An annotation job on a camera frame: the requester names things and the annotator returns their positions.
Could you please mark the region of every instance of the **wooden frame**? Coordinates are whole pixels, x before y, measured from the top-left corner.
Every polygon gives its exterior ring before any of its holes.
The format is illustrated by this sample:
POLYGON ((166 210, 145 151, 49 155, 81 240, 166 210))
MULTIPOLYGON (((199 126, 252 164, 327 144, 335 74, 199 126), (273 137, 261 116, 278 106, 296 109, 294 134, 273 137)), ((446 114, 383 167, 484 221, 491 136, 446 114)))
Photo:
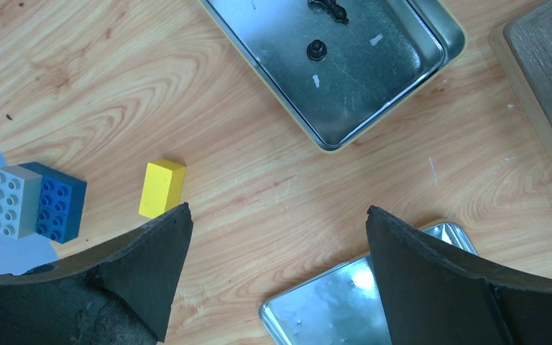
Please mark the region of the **wooden frame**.
POLYGON ((497 27, 490 44, 552 160, 552 0, 497 27))

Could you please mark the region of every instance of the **metal tin lid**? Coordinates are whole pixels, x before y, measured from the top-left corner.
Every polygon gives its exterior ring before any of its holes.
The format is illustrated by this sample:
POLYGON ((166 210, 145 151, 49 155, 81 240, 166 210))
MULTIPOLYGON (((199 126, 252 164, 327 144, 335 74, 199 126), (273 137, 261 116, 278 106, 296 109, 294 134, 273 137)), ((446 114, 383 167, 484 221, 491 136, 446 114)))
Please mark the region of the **metal tin lid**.
MULTIPOLYGON (((458 224, 424 232, 477 255, 458 224)), ((392 344, 370 254, 270 298, 259 317, 278 345, 392 344)))
POLYGON ((203 0, 307 133, 337 150, 437 71, 446 52, 406 0, 203 0), (320 40, 326 54, 311 55, 320 40))

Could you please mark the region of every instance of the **white paint speck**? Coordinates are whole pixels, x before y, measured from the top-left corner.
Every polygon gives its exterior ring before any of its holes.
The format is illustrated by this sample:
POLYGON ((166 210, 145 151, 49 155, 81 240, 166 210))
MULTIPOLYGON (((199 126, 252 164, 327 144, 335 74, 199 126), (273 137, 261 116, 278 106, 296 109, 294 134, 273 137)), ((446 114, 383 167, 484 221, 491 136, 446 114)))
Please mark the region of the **white paint speck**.
POLYGON ((435 184, 438 184, 439 177, 437 176, 437 170, 435 169, 435 162, 433 162, 433 158, 431 156, 428 156, 428 159, 431 160, 431 169, 433 170, 433 177, 435 178, 435 184))
POLYGON ((312 79, 314 79, 314 85, 316 86, 316 88, 320 88, 321 80, 318 79, 318 74, 312 75, 312 79))
POLYGON ((384 38, 384 35, 383 34, 379 34, 377 35, 376 37, 373 37, 372 39, 369 40, 369 43, 373 45, 376 45, 379 41, 382 40, 382 38, 384 38))

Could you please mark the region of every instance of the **yellow block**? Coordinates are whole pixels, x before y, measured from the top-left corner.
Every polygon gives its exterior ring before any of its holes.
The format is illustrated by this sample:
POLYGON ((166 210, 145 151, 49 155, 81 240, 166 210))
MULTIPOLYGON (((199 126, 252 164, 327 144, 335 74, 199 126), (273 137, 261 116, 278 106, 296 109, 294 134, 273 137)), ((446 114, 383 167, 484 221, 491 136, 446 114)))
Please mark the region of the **yellow block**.
POLYGON ((139 214, 156 218, 179 204, 185 166, 169 160, 147 164, 139 214))

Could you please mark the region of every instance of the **toy block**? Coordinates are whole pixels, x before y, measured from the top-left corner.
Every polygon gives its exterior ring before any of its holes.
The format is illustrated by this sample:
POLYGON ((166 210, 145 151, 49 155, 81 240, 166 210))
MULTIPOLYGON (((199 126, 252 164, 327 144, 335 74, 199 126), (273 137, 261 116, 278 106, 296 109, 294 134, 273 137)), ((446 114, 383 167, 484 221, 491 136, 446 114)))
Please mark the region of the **toy block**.
POLYGON ((21 239, 35 232, 42 176, 19 166, 0 168, 0 233, 21 239))
POLYGON ((88 185, 85 181, 37 162, 24 163, 20 166, 43 175, 41 206, 65 215, 73 215, 83 210, 83 200, 86 197, 88 185))
POLYGON ((52 241, 65 243, 79 236, 81 212, 75 214, 58 213, 45 206, 39 206, 37 212, 37 232, 52 241))
POLYGON ((147 164, 139 214, 156 218, 179 204, 185 166, 169 160, 147 164))

